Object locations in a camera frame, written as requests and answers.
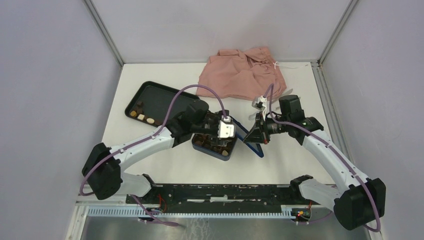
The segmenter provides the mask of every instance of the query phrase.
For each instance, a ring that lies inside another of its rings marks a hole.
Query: white table surface
[[[300,96],[307,117],[316,117],[328,132],[328,125],[312,68],[308,62],[283,63],[281,72],[287,89]],[[125,64],[107,120],[102,141],[106,146],[128,142],[155,128],[131,119],[124,110],[140,86],[154,81],[176,89],[196,84],[205,63]],[[187,90],[195,93],[196,89]],[[211,111],[221,110],[215,98],[201,97]],[[230,115],[250,130],[255,112],[247,100],[224,98]],[[127,169],[130,174],[149,174],[156,183],[175,184],[289,184],[301,175],[311,175],[323,184],[334,181],[320,163],[287,134],[274,134],[262,145],[265,157],[260,158],[240,140],[228,161],[194,150],[190,141],[155,153]]]

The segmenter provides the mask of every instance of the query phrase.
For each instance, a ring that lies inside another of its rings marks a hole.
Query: gray wall
[[[0,239],[63,239],[119,73],[81,0],[1,1]]]
[[[92,0],[127,63],[205,62],[219,49],[269,46],[318,59],[350,0]]]
[[[385,239],[423,239],[423,13],[360,1],[323,64],[354,160],[387,186]]]

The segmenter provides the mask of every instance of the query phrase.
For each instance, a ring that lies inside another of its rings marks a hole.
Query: black tray
[[[164,122],[168,107],[178,91],[179,89],[170,86],[146,81],[125,108],[125,115],[142,123],[158,127]],[[169,117],[172,118],[177,113],[185,111],[189,104],[198,99],[199,97],[194,94],[182,92],[176,99]],[[136,112],[135,116],[131,116],[132,111]],[[138,119],[140,114],[144,115],[143,120]],[[148,123],[147,119],[153,119],[154,123]]]

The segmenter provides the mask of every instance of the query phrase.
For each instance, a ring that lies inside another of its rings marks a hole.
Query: snack piece
[[[147,121],[148,124],[154,124],[155,123],[155,120],[153,118],[147,118],[146,121]]]
[[[143,108],[142,107],[136,107],[135,112],[137,112],[137,114],[143,114]]]

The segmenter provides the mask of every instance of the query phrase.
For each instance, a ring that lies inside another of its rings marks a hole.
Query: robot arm
[[[252,106],[261,110],[260,107],[266,106],[266,99],[264,101],[254,102]],[[314,155],[336,184],[336,187],[332,187],[318,182],[312,176],[304,175],[290,182],[290,187],[296,194],[330,209],[343,227],[352,230],[376,219],[371,202],[359,182],[361,180],[369,189],[378,215],[382,217],[386,198],[384,183],[379,178],[371,180],[354,166],[323,131],[324,127],[314,117],[305,117],[298,96],[283,96],[279,99],[279,104],[281,115],[277,117],[278,122],[300,126],[328,144],[323,144],[314,136],[292,125],[278,124],[262,112],[256,114],[255,124],[243,141],[267,144],[271,140],[270,135],[288,133]],[[354,170],[354,175],[330,148]]]
[[[106,147],[99,143],[94,146],[82,169],[84,176],[106,156],[111,156],[87,179],[97,199],[104,200],[114,194],[143,197],[154,182],[146,174],[132,175],[125,170],[152,154],[189,141],[193,133],[208,135],[215,145],[225,146],[230,141],[228,138],[235,136],[233,122],[230,117],[223,117],[221,111],[207,115],[208,112],[208,104],[198,100],[151,133],[120,145]]]

